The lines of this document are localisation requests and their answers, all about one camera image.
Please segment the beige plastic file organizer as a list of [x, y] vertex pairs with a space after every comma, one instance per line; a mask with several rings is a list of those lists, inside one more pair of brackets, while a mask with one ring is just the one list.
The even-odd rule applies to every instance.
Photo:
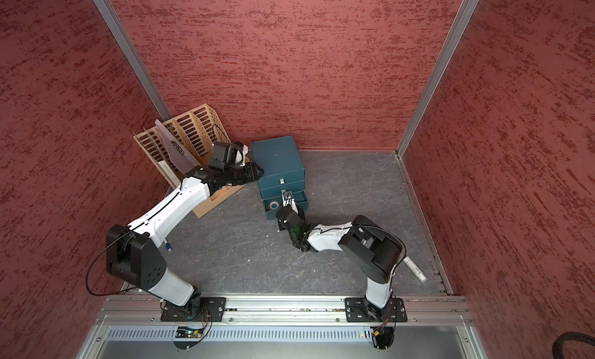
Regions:
[[182, 174], [170, 160], [156, 126], [136, 135], [135, 141], [150, 161], [154, 164], [147, 148], [156, 145], [181, 181], [166, 199], [143, 216], [144, 221], [164, 223], [179, 220], [190, 212], [201, 217], [244, 186], [224, 185], [221, 181], [224, 168], [234, 164], [236, 153], [233, 146], [237, 142], [230, 140], [211, 106], [205, 103], [161, 123], [198, 160], [200, 166], [186, 175]]

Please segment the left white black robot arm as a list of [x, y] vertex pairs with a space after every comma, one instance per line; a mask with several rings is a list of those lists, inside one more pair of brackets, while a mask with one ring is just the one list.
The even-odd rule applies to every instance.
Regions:
[[256, 182], [263, 176], [257, 163], [246, 160], [248, 153], [249, 148], [241, 142], [218, 142], [207, 165], [184, 163], [184, 179], [176, 189], [139, 219], [108, 231], [107, 272], [177, 307], [189, 320], [197, 320], [202, 314], [200, 292], [168, 268], [159, 247], [195, 207], [217, 191]]

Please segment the grey translucent folder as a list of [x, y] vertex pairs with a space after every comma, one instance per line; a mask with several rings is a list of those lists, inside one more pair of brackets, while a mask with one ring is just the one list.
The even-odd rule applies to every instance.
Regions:
[[198, 160], [176, 139], [173, 134], [159, 120], [155, 120], [156, 129], [159, 131], [170, 160], [184, 175], [200, 166]]

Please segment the aluminium front rail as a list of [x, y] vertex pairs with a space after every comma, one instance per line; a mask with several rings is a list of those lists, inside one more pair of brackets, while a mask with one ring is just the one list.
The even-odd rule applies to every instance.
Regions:
[[201, 342], [272, 341], [371, 343], [377, 327], [452, 328], [464, 358], [485, 358], [485, 349], [462, 296], [405, 296], [407, 323], [348, 323], [337, 295], [208, 294], [227, 298], [221, 322], [161, 322], [161, 303], [144, 292], [109, 297], [78, 357], [97, 358], [108, 343], [166, 342], [189, 351]]

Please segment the teal three drawer cabinet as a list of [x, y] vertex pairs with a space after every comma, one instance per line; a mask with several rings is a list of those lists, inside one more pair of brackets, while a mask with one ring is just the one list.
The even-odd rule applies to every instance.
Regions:
[[[297, 208], [308, 210], [305, 194], [305, 167], [292, 136], [273, 138], [251, 144], [253, 161], [264, 171], [257, 181], [266, 219], [274, 221], [283, 207], [282, 191], [291, 191]], [[271, 201], [278, 201], [277, 210], [269, 210]]]

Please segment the aluminium corner post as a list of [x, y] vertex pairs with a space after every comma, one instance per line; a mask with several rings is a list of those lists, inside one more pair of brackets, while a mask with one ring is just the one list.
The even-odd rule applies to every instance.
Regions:
[[396, 150], [396, 157], [401, 161], [404, 161], [405, 153], [414, 137], [418, 125], [421, 123], [421, 119], [423, 118], [435, 91], [438, 89], [438, 85], [448, 68], [451, 58], [454, 55], [479, 2], [480, 0], [462, 0], [462, 3], [460, 4], [460, 8], [456, 13], [443, 43], [443, 47], [440, 50], [425, 88], [423, 89], [421, 97], [414, 109], [412, 118], [408, 122], [408, 126], [405, 129], [403, 137]]
[[92, 0], [94, 5], [102, 16], [105, 24], [107, 24], [113, 38], [116, 40], [118, 46], [122, 50], [124, 56], [128, 60], [130, 66], [135, 72], [137, 79], [145, 89], [147, 96], [150, 98], [161, 120], [172, 118], [172, 114], [167, 107], [164, 98], [161, 96], [155, 82], [153, 81], [150, 72], [141, 60], [130, 36], [126, 32], [116, 9], [113, 7], [110, 0]]

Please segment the white beige paper folder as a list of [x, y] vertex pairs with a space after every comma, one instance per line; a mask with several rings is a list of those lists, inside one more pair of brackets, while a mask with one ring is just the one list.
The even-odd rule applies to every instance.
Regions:
[[161, 150], [156, 145], [151, 148], [147, 148], [147, 151], [151, 154], [151, 158], [154, 161], [160, 174], [166, 179], [167, 183], [171, 188], [176, 188], [180, 185], [181, 181], [176, 176], [174, 170], [169, 166], [167, 159], [164, 158]]

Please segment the right aluminium corner post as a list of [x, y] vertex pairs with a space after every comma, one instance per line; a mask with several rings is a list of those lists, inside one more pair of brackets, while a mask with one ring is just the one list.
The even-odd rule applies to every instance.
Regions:
[[460, 4], [460, 8], [456, 13], [443, 43], [443, 47], [440, 50], [425, 88], [423, 89], [421, 97], [414, 109], [412, 118], [408, 122], [408, 126], [405, 129], [403, 137], [396, 150], [396, 157], [401, 161], [404, 161], [405, 153], [414, 137], [418, 125], [421, 123], [421, 119], [423, 118], [435, 91], [438, 89], [438, 85], [448, 68], [451, 58], [454, 55], [479, 2], [480, 0], [462, 0], [462, 3]]

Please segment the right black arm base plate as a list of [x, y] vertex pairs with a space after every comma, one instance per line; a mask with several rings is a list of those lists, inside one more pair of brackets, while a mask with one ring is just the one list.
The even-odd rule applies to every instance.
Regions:
[[403, 299], [390, 297], [383, 308], [370, 303], [366, 298], [346, 298], [346, 320], [348, 323], [407, 323], [408, 316]]

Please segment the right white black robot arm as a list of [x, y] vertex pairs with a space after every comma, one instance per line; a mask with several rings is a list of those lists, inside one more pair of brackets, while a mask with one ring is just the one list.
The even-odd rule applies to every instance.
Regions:
[[308, 224], [305, 213], [291, 206], [278, 210], [277, 222], [301, 252], [345, 253], [367, 278], [366, 308], [375, 314], [386, 308], [396, 269], [407, 257], [407, 248], [398, 237], [363, 215], [341, 225]]

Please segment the left aluminium corner post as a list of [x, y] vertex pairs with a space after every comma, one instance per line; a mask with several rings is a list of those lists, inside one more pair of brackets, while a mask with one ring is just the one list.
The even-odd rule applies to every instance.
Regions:
[[94, 5], [102, 16], [105, 24], [107, 24], [113, 38], [116, 40], [118, 46], [122, 50], [124, 56], [128, 60], [130, 66], [135, 72], [137, 79], [145, 89], [147, 96], [150, 98], [161, 120], [172, 118], [172, 114], [167, 107], [164, 98], [161, 96], [155, 82], [153, 81], [150, 72], [141, 60], [130, 36], [126, 32], [116, 9], [113, 7], [110, 0], [92, 0]]

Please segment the white marker tube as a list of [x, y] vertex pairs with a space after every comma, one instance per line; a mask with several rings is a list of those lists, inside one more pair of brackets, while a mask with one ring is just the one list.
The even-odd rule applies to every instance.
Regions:
[[404, 264], [409, 268], [409, 270], [415, 275], [415, 277], [421, 282], [427, 282], [428, 278], [425, 273], [418, 267], [415, 262], [408, 256], [404, 258]]

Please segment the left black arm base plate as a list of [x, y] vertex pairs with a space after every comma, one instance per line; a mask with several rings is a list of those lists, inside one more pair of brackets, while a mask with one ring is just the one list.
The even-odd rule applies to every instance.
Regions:
[[161, 322], [167, 323], [205, 323], [221, 322], [226, 309], [225, 297], [198, 297], [184, 306], [177, 306], [168, 301], [161, 307]]

